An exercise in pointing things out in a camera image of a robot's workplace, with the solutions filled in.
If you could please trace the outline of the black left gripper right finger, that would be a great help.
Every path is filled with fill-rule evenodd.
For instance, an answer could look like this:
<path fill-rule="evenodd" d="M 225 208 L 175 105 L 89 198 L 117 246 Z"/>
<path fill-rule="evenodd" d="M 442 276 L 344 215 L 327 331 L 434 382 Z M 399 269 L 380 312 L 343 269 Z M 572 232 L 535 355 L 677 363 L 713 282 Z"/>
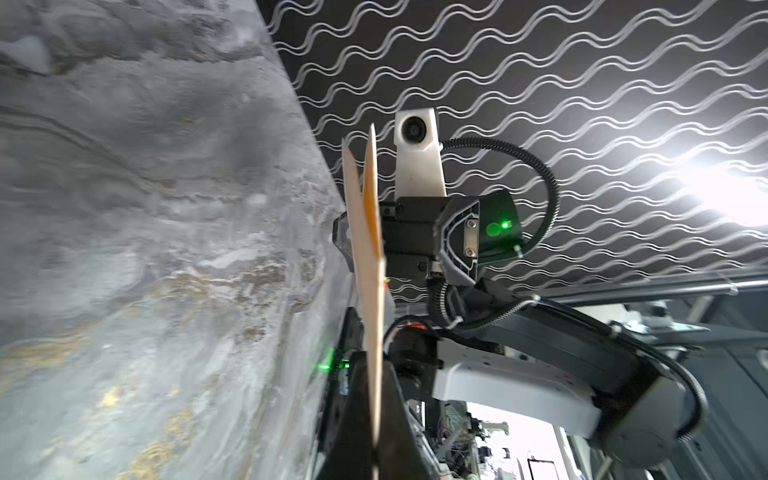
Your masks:
<path fill-rule="evenodd" d="M 382 373 L 381 419 L 377 445 L 380 479 L 437 479 L 439 471 L 424 436 L 414 426 L 392 364 Z"/>

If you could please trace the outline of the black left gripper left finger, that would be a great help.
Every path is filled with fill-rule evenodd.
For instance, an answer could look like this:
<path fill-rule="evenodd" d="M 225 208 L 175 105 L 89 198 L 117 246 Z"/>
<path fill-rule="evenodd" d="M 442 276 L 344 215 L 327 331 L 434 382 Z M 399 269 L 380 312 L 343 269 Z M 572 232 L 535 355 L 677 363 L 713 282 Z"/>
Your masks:
<path fill-rule="evenodd" d="M 354 351 L 330 372 L 314 477 L 372 479 L 373 463 L 366 354 Z"/>

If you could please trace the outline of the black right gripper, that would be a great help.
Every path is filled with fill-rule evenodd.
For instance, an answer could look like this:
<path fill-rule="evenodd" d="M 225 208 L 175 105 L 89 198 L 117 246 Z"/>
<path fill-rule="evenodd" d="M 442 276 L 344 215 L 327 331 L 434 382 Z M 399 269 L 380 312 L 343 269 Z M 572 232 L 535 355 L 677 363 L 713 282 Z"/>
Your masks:
<path fill-rule="evenodd" d="M 471 287 L 485 266 L 523 254 L 520 220 L 509 193 L 401 197 L 380 203 L 379 211 L 383 285 L 401 279 L 423 286 L 442 277 L 450 285 Z M 346 212 L 333 221 L 332 242 L 353 272 Z"/>

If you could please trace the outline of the brown manila envelope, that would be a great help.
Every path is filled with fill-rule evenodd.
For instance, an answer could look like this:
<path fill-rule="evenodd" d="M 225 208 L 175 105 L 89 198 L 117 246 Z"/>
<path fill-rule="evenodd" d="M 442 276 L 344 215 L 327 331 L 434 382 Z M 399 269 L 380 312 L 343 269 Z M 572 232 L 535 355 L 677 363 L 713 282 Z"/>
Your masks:
<path fill-rule="evenodd" d="M 363 170 L 349 147 L 342 150 L 345 203 L 354 272 L 364 323 L 372 445 L 380 438 L 383 382 L 385 268 L 378 193 L 376 130 L 369 127 Z"/>

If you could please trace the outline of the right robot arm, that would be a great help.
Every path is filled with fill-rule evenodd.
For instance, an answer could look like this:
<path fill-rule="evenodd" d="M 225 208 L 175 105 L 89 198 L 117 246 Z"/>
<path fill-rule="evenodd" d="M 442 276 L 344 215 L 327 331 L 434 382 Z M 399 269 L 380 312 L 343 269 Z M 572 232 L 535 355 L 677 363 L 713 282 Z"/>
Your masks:
<path fill-rule="evenodd" d="M 404 197 L 383 211 L 385 253 L 426 284 L 428 311 L 397 318 L 376 338 L 378 354 L 336 367 L 349 391 L 330 418 L 337 430 L 323 477 L 425 478 L 411 400 L 527 415 L 634 468 L 661 463 L 702 427 L 709 402 L 698 380 L 619 323 L 492 293 L 479 262 L 521 239 L 509 194 Z"/>

